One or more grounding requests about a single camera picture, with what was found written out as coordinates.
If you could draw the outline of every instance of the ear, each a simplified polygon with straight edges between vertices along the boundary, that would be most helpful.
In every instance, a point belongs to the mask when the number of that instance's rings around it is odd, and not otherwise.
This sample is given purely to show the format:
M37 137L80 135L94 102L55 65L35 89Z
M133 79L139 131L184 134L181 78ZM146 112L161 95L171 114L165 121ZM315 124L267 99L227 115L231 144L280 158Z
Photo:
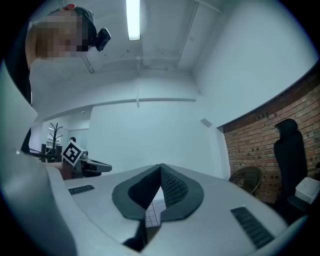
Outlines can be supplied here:
M63 7L62 9L66 10L66 11L71 11L71 10L74 10L75 8L76 8L75 4L69 3L65 7Z

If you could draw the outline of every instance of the chair backrest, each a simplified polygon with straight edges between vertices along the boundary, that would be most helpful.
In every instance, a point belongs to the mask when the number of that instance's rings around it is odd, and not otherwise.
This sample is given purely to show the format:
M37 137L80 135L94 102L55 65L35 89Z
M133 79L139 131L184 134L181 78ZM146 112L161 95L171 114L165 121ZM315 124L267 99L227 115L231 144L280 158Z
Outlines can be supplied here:
M250 194L253 194L260 184L262 173L258 167L248 166L238 170L230 178L230 182L235 182L243 177L241 187Z
M274 126L280 139L274 144L275 158L282 175L282 195L286 199L295 193L296 186L307 176L305 147L298 125L293 119L285 119Z

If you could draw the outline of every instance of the black shirt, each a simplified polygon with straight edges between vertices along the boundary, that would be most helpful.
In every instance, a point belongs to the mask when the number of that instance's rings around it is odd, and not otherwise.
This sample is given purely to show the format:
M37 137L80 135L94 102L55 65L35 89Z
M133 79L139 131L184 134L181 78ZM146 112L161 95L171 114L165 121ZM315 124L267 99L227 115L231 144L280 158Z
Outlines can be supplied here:
M27 22L18 33L16 39L12 43L12 47L4 58L7 70L24 98L31 104L31 85L30 85L30 70L26 57L26 37L28 32L29 22ZM31 130L24 139L21 150L29 153L29 140Z

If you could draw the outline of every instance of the neck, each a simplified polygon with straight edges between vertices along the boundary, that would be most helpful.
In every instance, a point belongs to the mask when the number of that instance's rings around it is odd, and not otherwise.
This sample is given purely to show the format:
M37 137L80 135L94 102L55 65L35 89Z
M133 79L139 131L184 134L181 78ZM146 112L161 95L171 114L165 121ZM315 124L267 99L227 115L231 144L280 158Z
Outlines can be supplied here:
M30 23L25 39L25 56L29 69L31 64L37 59L36 43L36 27Z

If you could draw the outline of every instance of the white box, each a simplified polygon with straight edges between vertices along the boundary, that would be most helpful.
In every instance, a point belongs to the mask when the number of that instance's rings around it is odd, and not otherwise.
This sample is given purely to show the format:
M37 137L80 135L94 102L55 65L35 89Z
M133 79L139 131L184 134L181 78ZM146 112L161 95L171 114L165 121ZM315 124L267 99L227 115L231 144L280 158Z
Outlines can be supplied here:
M305 177L298 186L295 187L294 195L301 200L312 204L320 192L320 181Z

